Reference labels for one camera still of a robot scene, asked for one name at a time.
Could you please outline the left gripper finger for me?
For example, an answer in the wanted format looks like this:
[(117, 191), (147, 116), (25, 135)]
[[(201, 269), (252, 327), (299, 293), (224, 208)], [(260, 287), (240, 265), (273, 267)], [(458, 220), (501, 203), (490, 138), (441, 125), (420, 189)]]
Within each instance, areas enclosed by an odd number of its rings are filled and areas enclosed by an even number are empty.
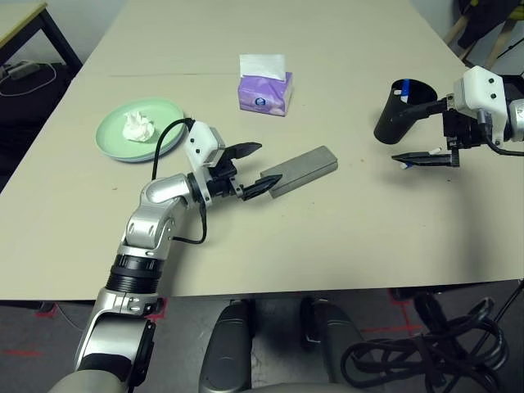
[(262, 147), (258, 142), (243, 142), (226, 147), (223, 153), (225, 160), (237, 160), (249, 156)]
[(279, 182), (281, 178), (281, 174), (272, 174), (259, 178), (255, 181), (254, 184), (242, 189), (241, 199), (243, 201), (248, 201), (258, 197), (259, 195), (269, 191), (276, 183)]

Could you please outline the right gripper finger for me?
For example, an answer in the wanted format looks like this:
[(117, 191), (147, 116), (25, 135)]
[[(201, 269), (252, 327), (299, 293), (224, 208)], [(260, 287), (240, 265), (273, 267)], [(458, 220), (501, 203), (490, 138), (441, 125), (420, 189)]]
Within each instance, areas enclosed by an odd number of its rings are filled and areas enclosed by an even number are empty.
[(416, 106), (411, 106), (399, 113), (401, 119), (426, 119), (431, 115), (446, 112), (446, 100), (427, 102)]
[(458, 167), (459, 152), (457, 150), (447, 154), (440, 154), (439, 151), (418, 151), (407, 152), (391, 157), (392, 160), (401, 163), (403, 168), (414, 166), (422, 167)]

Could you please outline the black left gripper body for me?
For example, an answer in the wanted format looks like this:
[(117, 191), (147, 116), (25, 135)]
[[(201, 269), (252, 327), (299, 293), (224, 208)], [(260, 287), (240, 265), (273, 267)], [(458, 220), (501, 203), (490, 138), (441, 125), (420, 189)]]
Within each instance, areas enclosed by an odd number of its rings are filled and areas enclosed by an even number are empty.
[(215, 166), (202, 166), (205, 185), (200, 186), (201, 201), (211, 203), (216, 197), (235, 196), (242, 199), (243, 186), (237, 181), (237, 168), (231, 158), (221, 158)]

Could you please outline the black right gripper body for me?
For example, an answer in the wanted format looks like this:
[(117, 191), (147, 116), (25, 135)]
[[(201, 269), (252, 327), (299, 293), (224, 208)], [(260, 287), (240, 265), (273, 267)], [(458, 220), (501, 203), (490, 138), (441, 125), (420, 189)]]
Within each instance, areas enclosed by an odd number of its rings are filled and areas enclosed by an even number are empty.
[(486, 136), (477, 121), (455, 110), (442, 114), (443, 135), (447, 149), (458, 152), (486, 144)]

